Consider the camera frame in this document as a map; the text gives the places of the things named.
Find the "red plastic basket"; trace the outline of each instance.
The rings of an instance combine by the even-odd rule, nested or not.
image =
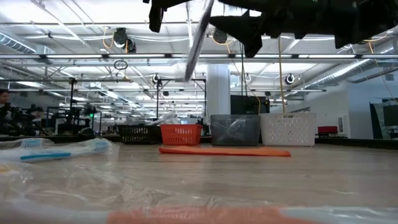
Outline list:
[[[161,124],[163,144],[192,146],[200,143],[199,124]]]

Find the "black basket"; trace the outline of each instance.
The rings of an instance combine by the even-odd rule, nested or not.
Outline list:
[[[214,146],[257,146],[258,115],[211,115],[211,144]]]
[[[162,132],[158,126],[119,125],[118,128],[124,144],[162,143]]]

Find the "storage bin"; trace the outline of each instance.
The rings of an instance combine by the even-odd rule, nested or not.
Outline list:
[[[200,143],[199,124],[161,124],[163,144],[192,146]]]
[[[313,146],[316,113],[260,114],[262,143],[266,146]]]
[[[211,115],[211,144],[214,146],[257,146],[258,115]]]
[[[162,142],[159,126],[119,125],[119,135],[124,144],[157,144]]]

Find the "white pillar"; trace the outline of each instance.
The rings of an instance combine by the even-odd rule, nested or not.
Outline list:
[[[229,75],[228,64],[207,65],[207,117],[231,114]]]

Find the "yellow cable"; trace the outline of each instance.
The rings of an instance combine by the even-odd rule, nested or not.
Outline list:
[[[226,48],[227,48],[227,50],[228,50],[228,53],[230,54],[231,51],[229,50],[229,44],[226,45]]]
[[[234,66],[235,66],[235,68],[236,68],[236,71],[239,73],[239,69],[238,69],[238,67],[236,66],[234,60],[233,60],[232,58],[231,58],[231,60],[232,60],[232,62],[234,63]],[[247,85],[247,83],[246,83],[246,77],[243,76],[243,71],[242,71],[242,73],[241,73],[241,76],[242,76],[242,79],[244,78],[244,84],[245,84],[246,88],[248,88],[248,89],[250,90],[250,92],[253,93],[253,95],[254,95],[254,96],[257,98],[257,100],[259,101],[259,115],[260,115],[260,111],[261,111],[261,100],[260,100],[260,98],[258,98],[258,96],[257,96],[253,91],[251,91],[250,87],[248,87],[248,85]]]
[[[104,44],[104,47],[106,47],[107,49],[110,49],[112,46],[113,46],[113,36],[114,36],[114,32],[112,33],[112,43],[111,43],[111,46],[110,47],[108,47],[106,44],[105,44],[105,34],[106,34],[106,27],[105,27],[105,31],[104,31],[104,38],[102,39],[102,43]]]
[[[371,49],[371,52],[372,52],[372,54],[374,54],[374,51],[373,51],[372,44],[371,44],[370,42],[368,42],[368,44],[369,44],[369,48]],[[378,64],[378,62],[377,62],[377,60],[375,60],[374,62],[376,63],[376,67],[377,67],[377,68],[380,68],[380,67],[379,67],[379,64]],[[384,85],[386,86],[386,88],[387,88],[387,91],[390,93],[390,95],[391,95],[392,99],[395,101],[395,103],[397,103],[397,104],[398,104],[398,101],[395,99],[395,97],[394,97],[394,95],[392,94],[392,92],[391,92],[390,88],[388,87],[388,85],[387,85],[386,81],[384,80],[384,77],[383,77],[383,75],[381,75],[380,77],[381,77],[381,79],[383,80],[383,82],[384,82]]]
[[[278,38],[278,48],[279,48],[279,83],[280,83],[280,95],[282,97],[282,108],[283,112],[285,113],[285,95],[284,89],[282,84],[282,50],[280,47],[280,36]]]
[[[260,115],[260,111],[261,111],[261,100],[260,100],[260,98],[258,98],[258,97],[256,96],[256,94],[255,94],[253,91],[251,91],[250,87],[248,87],[248,84],[246,83],[246,77],[244,76],[243,72],[242,72],[242,76],[243,76],[244,85],[246,86],[246,88],[248,88],[248,89],[250,90],[250,92],[253,93],[253,95],[254,95],[254,96],[257,98],[257,100],[259,101],[259,112],[258,112],[258,114]]]
[[[386,38],[387,35],[388,35],[388,32],[386,32],[386,34],[384,34],[384,36],[382,36],[382,37],[380,37],[380,38],[378,38],[378,39],[376,39],[376,40],[363,40],[363,41],[366,41],[366,42],[375,42],[375,41],[379,41],[379,40],[382,40],[382,39]]]

